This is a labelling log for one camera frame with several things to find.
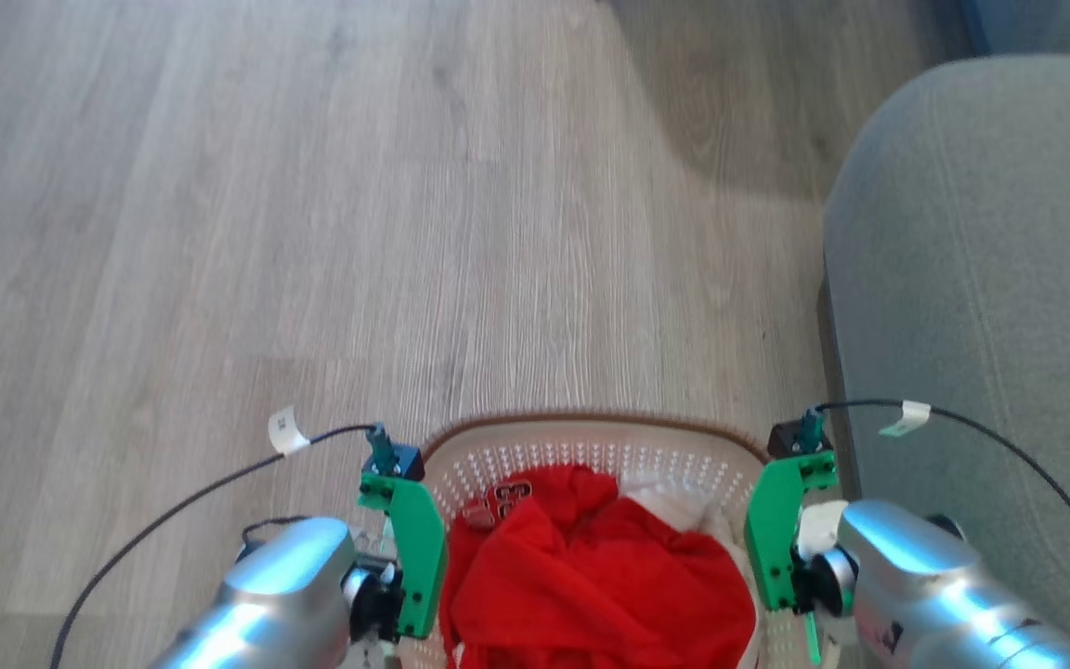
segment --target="sofa cushion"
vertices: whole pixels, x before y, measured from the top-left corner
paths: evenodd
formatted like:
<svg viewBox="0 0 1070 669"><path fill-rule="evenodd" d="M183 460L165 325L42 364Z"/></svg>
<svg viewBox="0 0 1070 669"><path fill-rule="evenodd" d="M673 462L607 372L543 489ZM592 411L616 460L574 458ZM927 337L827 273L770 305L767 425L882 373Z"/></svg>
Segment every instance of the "sofa cushion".
<svg viewBox="0 0 1070 669"><path fill-rule="evenodd" d="M1070 0L962 0L968 32L989 54L1070 54Z"/></svg>
<svg viewBox="0 0 1070 669"><path fill-rule="evenodd" d="M970 60L870 120L825 217L846 398L914 398L1010 437L1070 495L1070 57ZM933 419L850 422L859 488L944 512L1070 632L1070 512L1013 454Z"/></svg>

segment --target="basket rim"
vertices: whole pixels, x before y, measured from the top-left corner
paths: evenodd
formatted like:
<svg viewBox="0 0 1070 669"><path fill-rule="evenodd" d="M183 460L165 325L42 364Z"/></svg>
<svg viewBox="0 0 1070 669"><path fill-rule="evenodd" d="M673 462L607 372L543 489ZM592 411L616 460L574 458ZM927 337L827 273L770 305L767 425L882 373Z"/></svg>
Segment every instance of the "basket rim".
<svg viewBox="0 0 1070 669"><path fill-rule="evenodd" d="M607 410L502 411L470 415L467 419L460 419L455 423L446 425L434 432L432 437L428 437L424 447L421 448L422 458L424 458L424 462L428 462L439 452L441 446L447 444L452 438L468 432L470 429L510 423L560 422L629 423L646 427L689 429L692 432L701 432L732 441L732 443L752 454L762 465L767 465L771 460L767 453L765 453L765 447L762 446L761 441L740 431L740 429L729 427L728 425L702 422L702 420L678 419L678 416L651 412Z"/></svg>

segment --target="laundry basket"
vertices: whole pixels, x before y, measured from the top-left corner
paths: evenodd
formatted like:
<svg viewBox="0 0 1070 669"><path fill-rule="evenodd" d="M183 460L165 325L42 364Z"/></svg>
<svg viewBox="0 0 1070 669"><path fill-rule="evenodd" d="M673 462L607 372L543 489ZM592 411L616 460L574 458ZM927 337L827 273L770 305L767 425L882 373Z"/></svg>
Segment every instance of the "laundry basket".
<svg viewBox="0 0 1070 669"><path fill-rule="evenodd" d="M734 521L740 543L746 505L764 458L764 448L746 436L677 420L592 413L492 416L461 423L430 440L425 484L448 528L463 505L518 471L583 465L620 480L654 475L709 496ZM767 613L760 628L759 666L811 666L801 618ZM409 669L447 666L439 625L425 642L403 643L399 652Z"/></svg>

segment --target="white cloth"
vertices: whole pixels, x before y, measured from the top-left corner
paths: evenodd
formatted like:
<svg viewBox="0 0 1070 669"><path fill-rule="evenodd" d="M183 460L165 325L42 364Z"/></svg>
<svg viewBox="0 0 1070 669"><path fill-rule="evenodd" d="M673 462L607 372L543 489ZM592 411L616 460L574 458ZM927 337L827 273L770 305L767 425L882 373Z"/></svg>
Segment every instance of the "white cloth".
<svg viewBox="0 0 1070 669"><path fill-rule="evenodd" d="M684 486L683 483L661 482L648 475L628 475L622 478L620 490L676 532L704 532L725 549L746 579L756 613L754 634L750 636L750 643L743 659L738 662L737 669L754 669L762 651L765 609L756 596L754 568L750 566L749 554L743 547L740 526L730 522L713 497Z"/></svg>

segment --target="red cloth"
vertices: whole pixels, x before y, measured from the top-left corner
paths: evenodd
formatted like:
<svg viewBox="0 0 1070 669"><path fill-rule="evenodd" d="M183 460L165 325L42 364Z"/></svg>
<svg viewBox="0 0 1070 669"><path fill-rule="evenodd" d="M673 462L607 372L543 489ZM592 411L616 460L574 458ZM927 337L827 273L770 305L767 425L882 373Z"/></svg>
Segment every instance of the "red cloth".
<svg viewBox="0 0 1070 669"><path fill-rule="evenodd" d="M504 521L467 510L449 533L449 666L461 642L461 669L725 669L746 652L754 603L729 553L618 499L612 475L524 471L485 503Z"/></svg>

